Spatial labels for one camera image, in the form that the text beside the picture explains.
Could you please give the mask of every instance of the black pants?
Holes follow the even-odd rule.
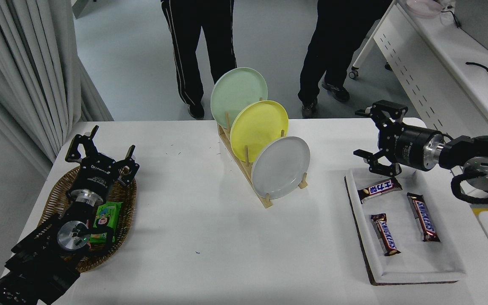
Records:
[[[316,30],[300,72],[298,95],[303,103],[317,97],[323,74],[331,85],[344,84],[355,50],[390,3],[389,0],[318,0]]]
[[[172,36],[178,93],[186,104],[199,104],[204,93],[195,54],[201,29],[205,33],[213,81],[236,68],[233,6],[234,0],[161,1]]]

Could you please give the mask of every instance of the snack package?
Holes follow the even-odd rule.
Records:
[[[374,230],[381,242],[383,255],[391,256],[400,253],[396,247],[397,245],[395,245],[395,239],[393,239],[393,235],[387,226],[387,215],[385,213],[371,215],[370,220],[374,224]]]
[[[370,199],[372,197],[389,193],[391,191],[400,191],[402,186],[395,177],[382,180],[364,189],[359,189],[357,193],[359,194],[360,202],[363,203],[365,199]]]
[[[93,220],[93,227],[111,227],[114,230],[114,236],[112,242],[115,241],[116,225],[118,224],[118,216],[120,214],[120,208],[122,208],[121,202],[107,201],[107,203],[97,207],[97,214],[95,220]],[[89,237],[90,243],[106,243],[107,234],[92,234]]]
[[[437,241],[440,242],[440,238],[434,229],[432,220],[430,219],[430,213],[428,213],[427,204],[424,202],[423,195],[417,195],[407,193],[408,201],[415,219],[418,220],[419,228],[423,234],[423,241]]]

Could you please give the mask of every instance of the sneaker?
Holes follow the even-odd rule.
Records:
[[[188,105],[189,115],[197,120],[203,119],[205,117],[205,109],[201,103],[197,105]]]
[[[333,93],[335,99],[339,102],[347,102],[350,98],[349,92],[343,86],[334,86],[326,83],[325,80],[321,83],[321,86]]]
[[[317,98],[315,98],[310,104],[302,105],[302,118],[312,118],[313,113],[317,110]]]

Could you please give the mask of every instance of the white curtain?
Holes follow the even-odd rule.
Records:
[[[113,120],[76,50],[69,0],[0,0],[0,129],[48,172],[79,120]]]

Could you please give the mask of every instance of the chocolate bar wrapper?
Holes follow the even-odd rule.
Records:
[[[419,228],[423,233],[423,241],[440,242],[440,238],[434,229],[434,224],[432,224],[432,220],[430,219],[430,213],[428,213],[427,204],[424,202],[423,195],[407,193],[407,196],[414,217],[418,220]]]
[[[359,199],[361,204],[364,200],[370,199],[372,197],[389,193],[391,191],[400,191],[402,186],[395,177],[391,177],[380,182],[375,183],[364,189],[358,189]]]
[[[371,215],[370,220],[372,221],[378,239],[381,241],[383,255],[392,256],[400,253],[396,247],[395,239],[387,226],[387,215],[385,213]]]

